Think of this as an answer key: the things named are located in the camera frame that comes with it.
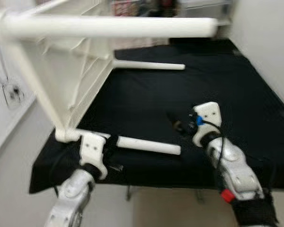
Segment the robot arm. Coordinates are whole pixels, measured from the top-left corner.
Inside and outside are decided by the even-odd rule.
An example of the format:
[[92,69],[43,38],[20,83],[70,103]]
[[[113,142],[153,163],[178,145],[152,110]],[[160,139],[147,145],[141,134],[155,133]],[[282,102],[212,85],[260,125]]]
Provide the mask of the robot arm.
[[48,216],[45,227],[80,226],[83,210],[90,199],[96,181],[105,179],[107,167],[122,170],[122,166],[112,166],[109,161],[115,147],[172,155],[180,155],[181,153],[181,147],[178,145],[110,136],[84,130],[76,130],[76,132],[72,131],[68,134],[77,139],[81,137],[81,166],[61,185],[58,200]]
[[244,152],[222,135],[218,104],[210,102],[196,106],[190,117],[193,143],[205,149],[216,168],[220,182],[217,186],[221,196],[232,205],[238,224],[276,227],[278,221],[271,193],[262,189],[246,163]]

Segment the black tablecloth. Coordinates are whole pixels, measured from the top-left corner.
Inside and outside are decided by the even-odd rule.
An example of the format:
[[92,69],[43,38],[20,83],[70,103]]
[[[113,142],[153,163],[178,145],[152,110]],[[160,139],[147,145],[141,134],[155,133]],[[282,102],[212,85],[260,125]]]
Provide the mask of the black tablecloth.
[[[114,135],[179,144],[180,156],[118,149],[103,183],[155,187],[214,187],[213,168],[202,149],[171,128],[166,111],[188,121],[191,105],[218,102],[222,129],[243,151],[267,157],[276,166],[274,187],[284,188],[284,105],[248,59],[230,41],[198,41],[116,53],[119,59],[183,63],[183,71],[114,70],[83,117],[79,128]],[[80,142],[59,143],[53,133],[34,163],[30,193],[60,184],[78,166]],[[272,163],[248,158],[263,186]]]

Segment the floor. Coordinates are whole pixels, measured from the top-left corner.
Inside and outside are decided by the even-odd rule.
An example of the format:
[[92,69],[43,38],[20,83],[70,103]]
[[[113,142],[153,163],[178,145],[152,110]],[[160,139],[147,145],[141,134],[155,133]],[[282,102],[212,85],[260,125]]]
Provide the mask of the floor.
[[[193,189],[134,188],[97,185],[83,214],[82,227],[236,227],[231,207],[217,191],[203,190],[198,203]],[[284,227],[284,192],[274,192],[278,218]]]

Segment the chair leg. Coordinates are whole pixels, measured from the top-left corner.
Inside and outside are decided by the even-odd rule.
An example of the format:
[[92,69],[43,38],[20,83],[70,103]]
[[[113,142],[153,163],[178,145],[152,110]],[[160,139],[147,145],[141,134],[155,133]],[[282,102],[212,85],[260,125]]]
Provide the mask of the chair leg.
[[131,186],[128,185],[126,188],[126,201],[130,201],[132,197],[132,193],[131,193]]
[[199,204],[205,204],[205,198],[202,189],[195,189],[195,197]]
[[144,61],[113,60],[114,68],[146,69],[146,70],[184,70],[183,64],[168,64]]

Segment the white pipe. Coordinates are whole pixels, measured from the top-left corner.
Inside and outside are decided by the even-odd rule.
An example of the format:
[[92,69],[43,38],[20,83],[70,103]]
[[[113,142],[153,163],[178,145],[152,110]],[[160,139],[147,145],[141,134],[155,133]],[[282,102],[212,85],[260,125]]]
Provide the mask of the white pipe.
[[[110,137],[109,134],[101,133],[101,132],[93,132],[97,135],[104,136],[107,139]],[[135,150],[145,150],[145,151],[152,151],[170,155],[180,155],[181,154],[181,147],[179,145],[168,144],[168,143],[160,143],[154,142],[149,140],[140,140],[134,139],[124,136],[119,136],[119,140],[117,142],[117,147],[119,148],[128,148],[128,149],[135,149]]]
[[0,35],[34,37],[211,37],[213,18],[89,17],[0,13]]
[[155,62],[143,62],[143,61],[123,61],[123,60],[114,60],[113,66],[115,68],[148,69],[148,70],[183,70],[185,69],[185,65],[183,64],[168,64],[168,63],[155,63]]

